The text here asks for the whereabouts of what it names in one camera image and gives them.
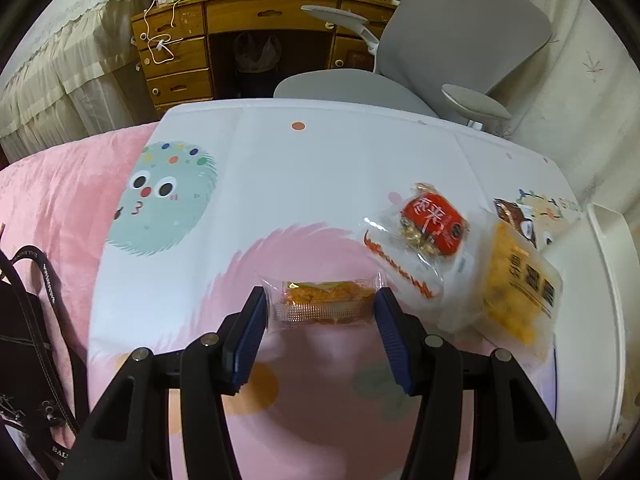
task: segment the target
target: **white plastic container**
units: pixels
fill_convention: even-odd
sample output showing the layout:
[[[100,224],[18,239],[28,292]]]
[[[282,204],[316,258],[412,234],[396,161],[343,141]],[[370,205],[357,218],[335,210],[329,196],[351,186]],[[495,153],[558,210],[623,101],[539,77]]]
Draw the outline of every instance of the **white plastic container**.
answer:
[[[564,283],[556,323],[556,422],[584,480],[599,476],[615,434],[628,345],[640,350],[640,264],[624,217],[589,204],[543,251]]]

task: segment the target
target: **plastic bag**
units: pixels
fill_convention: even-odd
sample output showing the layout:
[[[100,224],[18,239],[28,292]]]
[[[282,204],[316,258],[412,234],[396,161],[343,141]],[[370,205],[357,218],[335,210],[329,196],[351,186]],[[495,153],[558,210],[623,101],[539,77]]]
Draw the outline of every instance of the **plastic bag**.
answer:
[[[261,280],[268,298],[269,332],[313,323],[371,322],[373,297],[385,286],[380,272],[364,280],[341,282]]]
[[[248,32],[238,34],[234,40],[234,56],[238,72],[260,73],[276,67],[282,54],[282,45],[276,36],[269,36],[262,48]]]
[[[495,215],[482,208],[466,212],[464,241],[455,258],[440,264],[444,293],[437,326],[450,334],[472,325],[482,314],[479,282],[489,258]]]
[[[481,310],[474,326],[521,364],[535,366],[546,360],[553,344],[562,279],[512,225],[494,217],[491,234],[479,273]]]
[[[443,291],[438,258],[456,253],[467,222],[433,186],[417,184],[415,191],[408,200],[364,219],[364,244],[386,262],[390,275],[399,275],[417,292],[398,291],[405,303],[426,320],[437,322],[435,300]]]

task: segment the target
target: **plastic wrapper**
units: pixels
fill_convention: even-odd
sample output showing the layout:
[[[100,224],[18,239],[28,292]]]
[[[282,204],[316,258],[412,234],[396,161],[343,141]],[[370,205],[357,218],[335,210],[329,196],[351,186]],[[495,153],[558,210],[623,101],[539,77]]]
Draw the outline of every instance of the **plastic wrapper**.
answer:
[[[509,223],[494,218],[484,248],[475,327],[525,365],[544,362],[562,294],[558,271]]]
[[[518,205],[515,202],[507,202],[499,198],[494,199],[495,210],[498,218],[513,226],[517,232],[529,240],[534,247],[537,247],[536,232],[533,229],[531,207]]]
[[[454,258],[441,260],[444,280],[441,313],[437,326],[446,333],[456,333],[476,322],[482,314],[479,282],[484,262],[491,250],[495,215],[482,208],[466,212],[464,242]]]
[[[417,184],[411,198],[364,220],[364,244],[386,262],[390,276],[402,278],[396,285],[413,289],[411,294],[402,286],[396,293],[416,314],[437,310],[443,291],[438,260],[460,248],[467,229],[462,215],[433,186]]]
[[[344,325],[373,319],[373,297],[385,286],[382,273],[364,280],[284,282],[263,278],[268,294],[268,330],[306,324]]]

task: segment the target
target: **white curtain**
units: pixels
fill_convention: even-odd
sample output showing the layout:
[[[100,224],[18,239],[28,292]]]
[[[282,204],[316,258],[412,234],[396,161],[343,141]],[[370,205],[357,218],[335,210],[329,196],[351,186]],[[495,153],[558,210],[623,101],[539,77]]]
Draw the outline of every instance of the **white curtain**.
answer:
[[[54,0],[47,7],[43,15],[63,20],[67,11],[61,6],[71,6],[73,17],[93,5],[49,37],[46,24],[36,24],[40,32],[30,30],[14,60],[34,50],[31,57],[2,72],[0,146],[9,162],[157,119],[131,43],[130,17],[148,1]],[[41,37],[43,43],[36,45],[33,38]]]
[[[155,120],[145,80],[133,62],[62,96],[2,137],[0,145],[15,162],[57,144]]]

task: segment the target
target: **pink blanket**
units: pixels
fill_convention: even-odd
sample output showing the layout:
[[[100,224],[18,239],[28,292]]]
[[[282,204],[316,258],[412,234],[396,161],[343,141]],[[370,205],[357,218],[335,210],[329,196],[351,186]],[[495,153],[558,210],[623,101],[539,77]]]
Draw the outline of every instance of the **pink blanket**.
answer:
[[[144,124],[56,146],[0,171],[0,248],[9,258],[24,245],[49,257],[61,283],[76,349],[86,355],[89,315],[104,241],[126,181],[156,128]],[[27,290],[48,305],[42,283],[27,262],[17,264]],[[55,326],[50,319],[47,322]],[[68,352],[57,330],[49,331],[69,404],[73,389]],[[64,438],[69,444],[70,437]]]

